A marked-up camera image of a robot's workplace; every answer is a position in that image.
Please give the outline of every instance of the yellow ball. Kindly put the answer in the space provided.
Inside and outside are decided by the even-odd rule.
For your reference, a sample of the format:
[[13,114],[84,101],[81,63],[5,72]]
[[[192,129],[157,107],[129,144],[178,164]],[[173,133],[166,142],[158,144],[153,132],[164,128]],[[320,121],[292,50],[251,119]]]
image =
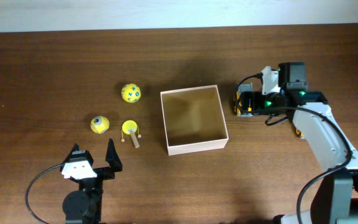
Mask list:
[[103,134],[109,129],[110,122],[104,116],[96,116],[91,121],[91,129],[96,134]]
[[140,99],[142,93],[140,92],[139,86],[130,83],[124,85],[121,90],[122,99],[124,99],[128,103],[135,103]]

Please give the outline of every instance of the ball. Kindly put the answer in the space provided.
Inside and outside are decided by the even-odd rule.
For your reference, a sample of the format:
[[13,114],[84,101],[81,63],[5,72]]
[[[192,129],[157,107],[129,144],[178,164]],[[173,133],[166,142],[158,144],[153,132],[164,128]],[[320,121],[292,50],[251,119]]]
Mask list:
[[140,99],[142,93],[140,92],[139,86],[136,84],[130,83],[124,85],[121,90],[122,99],[128,103],[135,103]]
[[110,122],[104,116],[96,116],[91,121],[91,129],[96,134],[103,134],[109,129]]

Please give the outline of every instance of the brown tabletop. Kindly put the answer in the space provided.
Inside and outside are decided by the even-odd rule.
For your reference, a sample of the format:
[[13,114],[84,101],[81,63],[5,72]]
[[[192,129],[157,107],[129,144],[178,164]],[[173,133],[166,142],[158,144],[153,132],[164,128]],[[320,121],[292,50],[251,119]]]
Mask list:
[[[93,167],[106,166],[109,138],[124,170],[104,183],[106,223],[260,223],[294,213],[299,191],[321,172],[308,143],[289,123],[267,127],[265,116],[238,118],[232,108],[239,80],[291,61],[306,63],[310,90],[325,94],[358,149],[358,24],[0,34],[0,223],[35,223],[24,203],[32,178],[74,143]],[[141,87],[139,102],[122,100],[125,83]],[[160,92],[215,84],[228,144],[168,156]],[[91,131],[96,115],[109,131]],[[140,127],[138,149],[120,142],[127,119]],[[53,170],[34,184],[30,205],[63,223],[63,199],[77,187]]]

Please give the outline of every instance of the empty box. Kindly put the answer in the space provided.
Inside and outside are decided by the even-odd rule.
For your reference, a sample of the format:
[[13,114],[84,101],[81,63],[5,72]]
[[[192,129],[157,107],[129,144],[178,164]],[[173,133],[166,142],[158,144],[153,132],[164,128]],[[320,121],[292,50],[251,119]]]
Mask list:
[[170,156],[224,148],[229,136],[216,85],[161,92]]

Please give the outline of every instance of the black cable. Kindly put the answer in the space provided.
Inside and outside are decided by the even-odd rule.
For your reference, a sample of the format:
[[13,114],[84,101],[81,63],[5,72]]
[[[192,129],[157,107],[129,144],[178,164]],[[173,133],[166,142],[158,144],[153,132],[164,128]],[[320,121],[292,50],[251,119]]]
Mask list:
[[43,224],[48,224],[47,222],[43,221],[42,219],[40,219],[36,214],[34,214],[34,212],[31,210],[30,205],[29,205],[29,192],[30,192],[30,188],[32,186],[32,184],[34,184],[34,182],[40,178],[42,175],[46,174],[47,172],[57,168],[57,167],[61,167],[64,164],[59,164],[59,165],[55,165],[53,167],[49,167],[48,169],[42,171],[40,174],[36,175],[34,177],[34,179],[31,180],[29,186],[27,187],[27,190],[25,191],[25,196],[24,196],[24,200],[25,200],[25,206],[27,207],[28,211],[30,212],[30,214],[36,219],[38,220],[40,223]]
[[286,121],[286,120],[288,119],[288,117],[286,116],[286,117],[284,117],[284,118],[281,118],[281,119],[278,119],[278,120],[276,120],[276,121],[273,121],[273,122],[269,123],[269,121],[270,121],[273,117],[274,117],[273,115],[270,115],[270,116],[266,119],[266,121],[265,121],[266,126],[273,126],[273,125],[275,125],[275,124],[281,123],[281,122]]
[[[247,77],[245,79],[243,79],[237,86],[236,88],[236,92],[234,93],[234,96],[236,96],[236,93],[237,93],[237,90],[238,88],[240,87],[241,83],[243,83],[244,81],[246,81],[247,79],[249,78],[253,78],[253,77],[259,77],[261,76],[260,73],[259,74],[256,74],[256,75],[252,75],[250,77]],[[236,107],[238,109],[240,109],[241,112],[247,112],[246,110],[243,110],[240,106],[239,106],[239,102],[237,101],[237,98],[234,97],[234,104],[236,105]],[[274,111],[280,111],[280,110],[300,110],[300,111],[305,111],[305,112],[308,112],[308,113],[311,113],[313,115],[316,115],[318,117],[320,117],[323,121],[327,122],[329,125],[331,125],[333,127],[333,129],[338,133],[339,137],[342,139],[345,147],[346,147],[346,151],[347,151],[347,154],[346,154],[346,160],[345,162],[343,162],[341,165],[338,165],[332,169],[329,169],[327,170],[326,172],[323,172],[322,174],[316,176],[315,178],[311,179],[301,190],[301,192],[299,193],[299,196],[298,196],[298,200],[296,201],[296,217],[298,219],[298,223],[299,224],[303,224],[302,222],[302,218],[301,218],[301,202],[302,202],[302,198],[305,194],[305,192],[314,184],[316,183],[318,180],[328,176],[328,175],[331,175],[339,170],[341,170],[342,168],[344,168],[345,166],[347,166],[350,161],[352,160],[352,155],[353,155],[353,152],[352,152],[352,149],[345,137],[345,135],[342,133],[342,131],[331,121],[329,120],[326,116],[320,114],[320,113],[317,113],[313,110],[309,110],[309,109],[306,109],[306,108],[299,108],[299,107],[290,107],[290,106],[277,106],[277,107],[274,107],[274,108],[268,108],[268,109],[264,109],[264,110],[257,110],[257,111],[253,111],[252,113],[268,113],[268,112],[274,112]]]

